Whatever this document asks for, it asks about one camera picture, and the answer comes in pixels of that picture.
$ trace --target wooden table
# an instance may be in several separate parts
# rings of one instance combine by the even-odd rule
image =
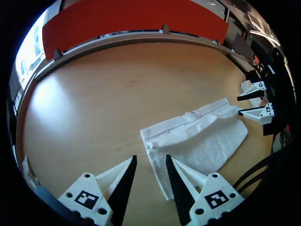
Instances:
[[[24,152],[55,197],[82,173],[98,175],[136,154],[123,225],[179,225],[140,130],[224,97],[250,108],[249,101],[236,100],[244,78],[217,50],[188,44],[132,44],[92,53],[37,84],[25,118]],[[271,149],[272,137],[263,137],[262,126],[242,120],[249,134],[219,170],[231,184]]]

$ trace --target white towel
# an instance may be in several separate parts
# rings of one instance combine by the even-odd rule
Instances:
[[[166,200],[173,199],[166,154],[202,174],[216,172],[248,133],[236,116],[238,110],[224,98],[140,131]]]
[[[251,88],[252,83],[250,80],[246,80],[240,84],[241,89],[246,92],[249,88]],[[259,97],[250,99],[251,104],[253,107],[260,107],[261,99]]]

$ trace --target window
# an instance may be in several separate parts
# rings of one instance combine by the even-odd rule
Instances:
[[[45,59],[42,27],[47,10],[33,24],[24,38],[16,57],[16,70],[20,83],[25,89],[39,64]]]
[[[26,64],[25,64],[25,61],[22,60],[21,61],[21,72],[22,72],[22,75],[24,75],[24,73],[27,71],[27,68],[26,68]]]
[[[41,52],[40,47],[39,47],[39,36],[38,36],[38,32],[39,32],[39,26],[36,27],[33,38],[34,38],[34,42],[35,42],[35,55],[38,56]]]

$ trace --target white cloth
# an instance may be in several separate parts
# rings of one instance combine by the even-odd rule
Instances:
[[[243,142],[248,130],[237,106],[226,98],[141,130],[157,181],[167,200],[173,199],[166,154],[196,171],[216,172]]]
[[[246,80],[240,84],[241,89],[246,92],[249,88],[251,88],[252,83],[250,80]],[[250,99],[251,104],[253,107],[260,107],[261,99],[259,97]]]
[[[25,155],[24,161],[22,162],[22,167],[23,167],[23,174],[25,177],[25,180],[27,182],[27,185],[32,189],[36,189],[37,187],[40,186],[40,183],[37,178],[33,175],[29,164],[28,164],[28,158],[27,155]]]

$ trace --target red wall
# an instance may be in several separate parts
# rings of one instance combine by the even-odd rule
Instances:
[[[82,0],[43,26],[47,60],[55,49],[65,51],[97,36],[139,29],[161,29],[224,42],[228,24],[190,0]]]

